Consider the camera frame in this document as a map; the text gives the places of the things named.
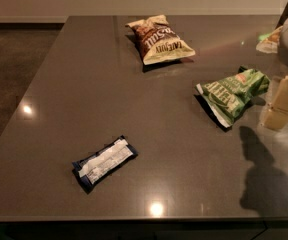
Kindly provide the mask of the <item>white snack bag far right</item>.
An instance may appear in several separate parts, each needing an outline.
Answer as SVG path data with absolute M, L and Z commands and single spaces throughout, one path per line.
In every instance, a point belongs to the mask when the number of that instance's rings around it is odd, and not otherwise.
M 256 45 L 256 50 L 266 54 L 276 54 L 278 52 L 281 31 L 282 26 L 276 28 L 271 33 L 261 35 Z

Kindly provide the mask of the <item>green jalapeno chip bag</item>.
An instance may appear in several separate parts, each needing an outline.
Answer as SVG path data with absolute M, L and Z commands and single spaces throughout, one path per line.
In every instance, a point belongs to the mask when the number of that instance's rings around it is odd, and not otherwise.
M 266 93 L 269 85 L 270 79 L 266 74 L 240 66 L 237 74 L 214 82 L 197 84 L 196 90 L 219 123 L 230 128 L 251 99 Z

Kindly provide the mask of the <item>brown chip bag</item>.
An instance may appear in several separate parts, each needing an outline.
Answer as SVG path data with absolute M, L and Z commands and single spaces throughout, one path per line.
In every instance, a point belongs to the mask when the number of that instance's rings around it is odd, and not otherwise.
M 144 65 L 169 62 L 195 55 L 170 27 L 165 15 L 152 16 L 126 24 L 136 38 Z

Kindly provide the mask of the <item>blue rxbar blueberry bar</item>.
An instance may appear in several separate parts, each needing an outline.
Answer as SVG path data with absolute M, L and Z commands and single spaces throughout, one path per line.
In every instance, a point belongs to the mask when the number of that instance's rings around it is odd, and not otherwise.
M 86 193 L 126 161 L 138 156 L 137 150 L 121 135 L 108 146 L 72 163 L 73 174 Z

